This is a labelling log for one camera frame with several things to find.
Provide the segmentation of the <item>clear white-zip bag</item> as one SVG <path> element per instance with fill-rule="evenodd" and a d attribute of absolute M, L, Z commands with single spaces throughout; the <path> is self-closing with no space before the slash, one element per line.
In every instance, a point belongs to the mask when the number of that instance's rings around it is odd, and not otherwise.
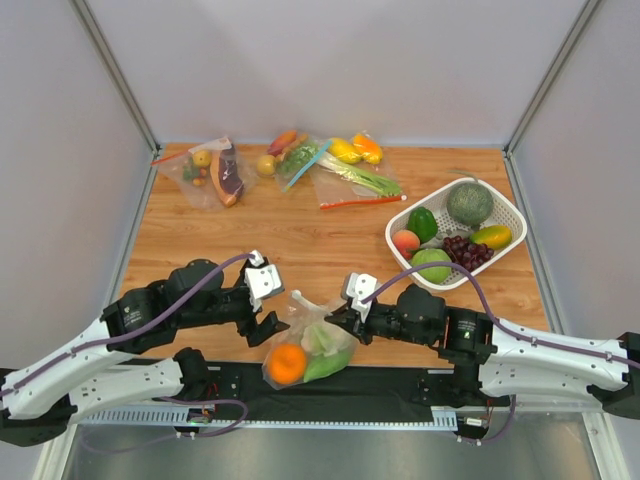
<path fill-rule="evenodd" d="M 330 377 L 346 368 L 355 353 L 356 339 L 328 323 L 327 305 L 317 305 L 299 290 L 290 293 L 286 323 L 263 362 L 263 378 L 275 390 Z"/>

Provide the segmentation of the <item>fake cabbage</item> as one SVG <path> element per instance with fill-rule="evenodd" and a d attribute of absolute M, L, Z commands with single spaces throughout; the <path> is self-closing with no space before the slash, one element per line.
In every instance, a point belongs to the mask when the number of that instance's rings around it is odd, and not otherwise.
<path fill-rule="evenodd" d="M 341 328 L 327 322 L 314 322 L 307 326 L 300 341 L 305 352 L 318 354 L 351 349 L 355 338 Z"/>

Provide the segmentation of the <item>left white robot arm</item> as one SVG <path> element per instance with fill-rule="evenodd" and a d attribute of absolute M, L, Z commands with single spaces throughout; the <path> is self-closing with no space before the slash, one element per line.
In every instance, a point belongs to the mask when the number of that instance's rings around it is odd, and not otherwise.
<path fill-rule="evenodd" d="M 277 267 L 259 253 L 236 256 L 239 276 L 225 287 L 229 261 L 197 259 L 164 280 L 128 291 L 74 339 L 36 363 L 1 372 L 1 439 L 31 447 L 48 442 L 85 418 L 136 401 L 216 405 L 216 382 L 203 354 L 184 348 L 145 368 L 113 373 L 181 329 L 235 324 L 256 347 L 287 329 L 262 302 L 284 290 Z"/>

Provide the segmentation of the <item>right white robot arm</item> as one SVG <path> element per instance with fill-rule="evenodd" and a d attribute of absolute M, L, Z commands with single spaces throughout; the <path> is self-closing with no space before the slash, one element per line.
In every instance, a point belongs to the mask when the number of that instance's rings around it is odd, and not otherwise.
<path fill-rule="evenodd" d="M 596 341 L 494 324 L 415 285 L 391 305 L 374 301 L 366 316 L 346 302 L 325 319 L 363 345 L 381 337 L 426 346 L 452 364 L 452 373 L 422 380 L 419 396 L 429 405 L 505 406 L 533 395 L 595 400 L 611 415 L 639 417 L 639 370 L 625 363 L 639 360 L 636 334 Z"/>

